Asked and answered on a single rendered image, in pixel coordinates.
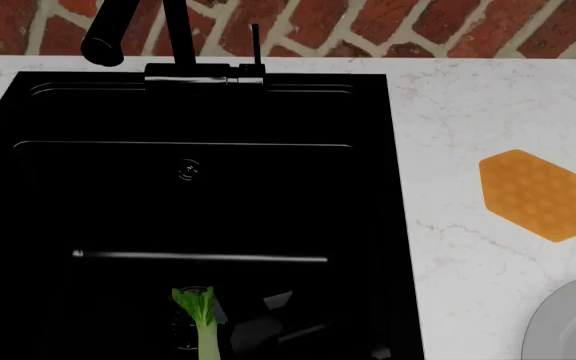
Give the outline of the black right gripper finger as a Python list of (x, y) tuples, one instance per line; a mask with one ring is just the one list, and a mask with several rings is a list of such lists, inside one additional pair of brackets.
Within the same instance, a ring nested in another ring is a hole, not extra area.
[(225, 325), (228, 323), (228, 317), (216, 297), (213, 298), (213, 316), (219, 324)]
[(267, 296), (263, 299), (263, 302), (269, 310), (277, 310), (287, 305), (292, 295), (293, 291), (289, 290), (284, 293), (279, 293), (273, 296)]

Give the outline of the green bok choy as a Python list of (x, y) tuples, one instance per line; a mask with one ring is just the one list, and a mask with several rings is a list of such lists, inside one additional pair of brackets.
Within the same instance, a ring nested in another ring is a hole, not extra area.
[(198, 360), (221, 360), (218, 325), (214, 315), (214, 288), (172, 289), (172, 299), (194, 320), (198, 338)]

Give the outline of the round sink overflow fitting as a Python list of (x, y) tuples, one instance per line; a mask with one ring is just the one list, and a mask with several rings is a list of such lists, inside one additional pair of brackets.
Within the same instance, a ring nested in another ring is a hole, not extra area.
[(192, 159), (182, 159), (179, 162), (177, 176), (186, 182), (192, 182), (200, 179), (201, 166), (197, 161)]

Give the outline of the black kitchen sink basin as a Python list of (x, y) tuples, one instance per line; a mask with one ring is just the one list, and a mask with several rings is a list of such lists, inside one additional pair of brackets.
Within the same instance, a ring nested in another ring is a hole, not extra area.
[[(179, 179), (182, 159), (200, 179)], [(387, 84), (21, 72), (0, 99), (0, 360), (197, 360), (172, 289), (355, 290), (425, 360)]]

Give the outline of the grey round plate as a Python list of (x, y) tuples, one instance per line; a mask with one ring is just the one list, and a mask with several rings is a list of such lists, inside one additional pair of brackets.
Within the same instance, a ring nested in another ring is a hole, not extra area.
[(521, 360), (576, 360), (576, 280), (548, 296), (534, 312)]

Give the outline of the orange hexagonal silicone mat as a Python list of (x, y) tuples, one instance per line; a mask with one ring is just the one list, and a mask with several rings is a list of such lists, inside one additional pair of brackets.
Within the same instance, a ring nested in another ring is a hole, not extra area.
[(576, 236), (576, 173), (513, 149), (479, 161), (486, 209), (550, 242)]

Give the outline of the black kitchen faucet spout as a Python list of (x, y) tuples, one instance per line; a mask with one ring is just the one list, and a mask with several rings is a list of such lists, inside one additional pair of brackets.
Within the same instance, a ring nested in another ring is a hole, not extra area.
[[(139, 2), (104, 0), (80, 47), (86, 60), (107, 68), (122, 64), (121, 41)], [(148, 83), (227, 83), (227, 65), (197, 64), (186, 1), (163, 0), (163, 5), (174, 62), (146, 65), (144, 80)]]

